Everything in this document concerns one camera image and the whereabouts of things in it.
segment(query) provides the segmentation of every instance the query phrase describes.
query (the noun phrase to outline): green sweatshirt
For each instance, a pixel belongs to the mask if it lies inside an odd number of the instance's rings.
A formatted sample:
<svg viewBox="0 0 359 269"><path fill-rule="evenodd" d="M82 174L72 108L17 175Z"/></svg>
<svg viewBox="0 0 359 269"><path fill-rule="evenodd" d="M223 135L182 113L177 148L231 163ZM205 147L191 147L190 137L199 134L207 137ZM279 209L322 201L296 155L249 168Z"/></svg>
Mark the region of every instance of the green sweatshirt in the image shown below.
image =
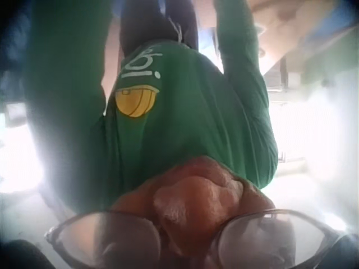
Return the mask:
<svg viewBox="0 0 359 269"><path fill-rule="evenodd" d="M110 1L36 1L26 66L27 112L46 180L76 212L206 155L258 188L277 146L251 12L217 0L224 74L183 44L144 45L122 63L105 115L101 87Z"/></svg>

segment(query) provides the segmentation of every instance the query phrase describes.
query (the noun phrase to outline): glasses frame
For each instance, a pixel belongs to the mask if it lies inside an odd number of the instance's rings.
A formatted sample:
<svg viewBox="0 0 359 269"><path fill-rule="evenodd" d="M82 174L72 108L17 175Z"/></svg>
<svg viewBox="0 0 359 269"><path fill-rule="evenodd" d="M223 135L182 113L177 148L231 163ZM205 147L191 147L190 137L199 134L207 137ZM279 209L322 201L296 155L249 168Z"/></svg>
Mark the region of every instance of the glasses frame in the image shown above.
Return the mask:
<svg viewBox="0 0 359 269"><path fill-rule="evenodd" d="M108 214L117 214L117 215L126 215L126 216L135 216L133 214L125 213L125 212L119 212L119 211L113 211L113 210L103 210L103 211L94 211L91 213L86 213L82 215L77 215L75 217L72 217L62 224L52 227L46 234L45 238L46 241L53 247L53 249L60 255L60 257L72 268L75 269L97 269L95 267L88 266L77 259L73 258L71 255L67 253L65 250L64 245L62 242L58 240L61 232L71 224L75 223L77 220L82 219L83 217L87 217L89 215L93 214L101 214L101 213L108 213ZM333 247L333 245L339 241L343 235L340 235L337 231L329 227L327 224L324 224L318 220L315 220L303 213L300 213L295 210L288 210L288 209L271 209L271 210L265 210L260 213L251 213L246 214L242 216L236 216L229 220L227 220L225 223L223 223L219 229L219 231L214 235L212 239L212 243L207 251L207 254L213 257L214 262L216 263L219 268L221 268L220 258L218 254L218 244L221 239L221 235L223 233L223 230L225 227L227 227L228 224L237 221L238 219L255 219L258 216L264 216L268 214L289 214L293 216L297 216L300 219L304 219L307 222L313 224L315 227L317 227L319 230L321 230L324 233L324 239L326 246L322 249L320 249L313 257L308 259L307 261L304 261L300 263L299 265L296 265L290 269L308 269L308 268L315 268L325 257L325 255L328 253L328 251Z"/></svg>

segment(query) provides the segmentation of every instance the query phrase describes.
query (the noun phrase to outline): person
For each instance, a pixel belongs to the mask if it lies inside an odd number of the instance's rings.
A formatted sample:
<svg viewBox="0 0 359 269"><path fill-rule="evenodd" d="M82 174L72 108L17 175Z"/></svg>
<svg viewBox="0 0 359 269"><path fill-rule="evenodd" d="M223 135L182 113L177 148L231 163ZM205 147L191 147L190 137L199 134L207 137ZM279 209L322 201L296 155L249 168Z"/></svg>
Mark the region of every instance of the person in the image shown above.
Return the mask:
<svg viewBox="0 0 359 269"><path fill-rule="evenodd" d="M215 0L224 73L196 50L190 1L165 5L124 1L105 111L111 2L35 1L25 96L46 180L70 208L150 220L163 251L191 257L227 220L274 208L260 189L278 150L246 1Z"/></svg>

